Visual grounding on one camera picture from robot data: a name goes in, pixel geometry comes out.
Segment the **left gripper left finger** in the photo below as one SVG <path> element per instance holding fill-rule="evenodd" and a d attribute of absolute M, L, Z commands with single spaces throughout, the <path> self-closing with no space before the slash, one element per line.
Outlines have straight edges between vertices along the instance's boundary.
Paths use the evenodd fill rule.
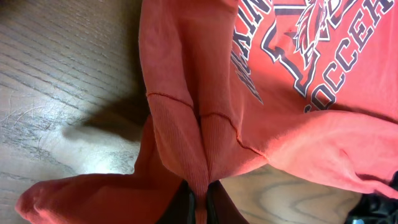
<path fill-rule="evenodd" d="M 157 224 L 196 224 L 195 209 L 195 195 L 184 180 Z"/>

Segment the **red printed t-shirt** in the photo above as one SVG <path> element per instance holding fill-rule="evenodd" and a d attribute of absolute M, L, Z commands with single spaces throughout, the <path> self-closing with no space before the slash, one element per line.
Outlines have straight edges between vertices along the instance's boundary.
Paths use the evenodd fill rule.
<path fill-rule="evenodd" d="M 208 186 L 269 164 L 397 199 L 397 1 L 144 1 L 149 103 L 131 175 L 39 182 L 32 223 L 157 223 L 182 181 L 206 223 Z"/>

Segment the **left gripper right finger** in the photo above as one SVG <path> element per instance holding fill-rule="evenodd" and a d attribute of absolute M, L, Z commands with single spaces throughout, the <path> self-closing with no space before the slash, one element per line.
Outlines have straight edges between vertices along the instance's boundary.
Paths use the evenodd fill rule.
<path fill-rule="evenodd" d="M 206 193 L 207 224 L 249 224 L 240 214 L 219 180 Z"/>

